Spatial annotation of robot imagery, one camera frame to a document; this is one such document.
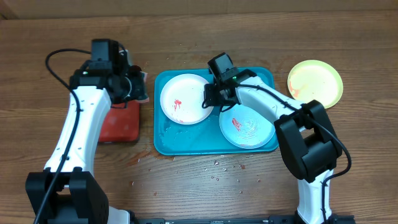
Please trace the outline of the light blue plate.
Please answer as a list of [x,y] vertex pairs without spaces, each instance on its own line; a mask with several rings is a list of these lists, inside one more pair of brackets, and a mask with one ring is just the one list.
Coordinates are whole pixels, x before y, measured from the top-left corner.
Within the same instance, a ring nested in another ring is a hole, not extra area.
[[266,145],[275,134],[274,125],[253,109],[235,105],[220,113],[219,124],[224,137],[243,149]]

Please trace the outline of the white plate with red stain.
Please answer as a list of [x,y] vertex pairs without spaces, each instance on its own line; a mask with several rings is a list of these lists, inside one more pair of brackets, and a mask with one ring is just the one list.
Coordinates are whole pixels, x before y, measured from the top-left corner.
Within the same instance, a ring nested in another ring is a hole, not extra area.
[[168,119],[178,124],[197,124],[206,119],[213,107],[203,108],[205,85],[196,74],[185,73],[169,80],[160,93],[160,106]]

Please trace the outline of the yellow-green plate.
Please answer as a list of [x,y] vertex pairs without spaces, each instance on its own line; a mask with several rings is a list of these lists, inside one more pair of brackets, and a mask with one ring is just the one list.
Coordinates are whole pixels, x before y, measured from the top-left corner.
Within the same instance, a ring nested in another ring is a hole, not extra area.
[[295,100],[320,102],[324,108],[336,105],[343,94],[343,81],[331,65],[320,60],[296,64],[287,77],[287,87]]

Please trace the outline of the dark green sponge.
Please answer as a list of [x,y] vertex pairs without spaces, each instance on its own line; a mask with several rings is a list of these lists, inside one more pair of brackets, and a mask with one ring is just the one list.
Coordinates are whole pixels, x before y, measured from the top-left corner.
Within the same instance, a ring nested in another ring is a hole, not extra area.
[[146,81],[147,81],[147,76],[148,73],[146,72],[140,72],[141,77],[142,77],[142,81],[143,81],[143,91],[142,94],[140,95],[139,99],[136,100],[138,103],[143,104],[143,103],[147,103],[149,102],[149,95],[147,94],[147,88],[146,88]]

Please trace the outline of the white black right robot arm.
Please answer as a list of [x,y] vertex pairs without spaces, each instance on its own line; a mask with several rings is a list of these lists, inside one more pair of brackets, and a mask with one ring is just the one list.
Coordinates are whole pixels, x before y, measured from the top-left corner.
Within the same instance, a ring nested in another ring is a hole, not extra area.
[[205,85],[204,108],[246,106],[273,123],[285,166],[298,180],[298,223],[333,223],[329,206],[330,181],[337,159],[347,148],[337,138],[323,105],[301,103],[266,85],[259,77],[241,82]]

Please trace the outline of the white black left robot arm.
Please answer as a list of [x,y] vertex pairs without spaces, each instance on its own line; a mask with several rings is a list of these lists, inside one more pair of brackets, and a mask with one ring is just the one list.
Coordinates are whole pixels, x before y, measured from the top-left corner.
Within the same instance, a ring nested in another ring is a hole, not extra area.
[[94,178],[94,159],[102,125],[114,102],[147,101],[147,74],[137,66],[80,68],[70,77],[70,103],[58,143],[42,172],[29,173],[25,190],[35,223],[134,223],[131,211],[109,204]]

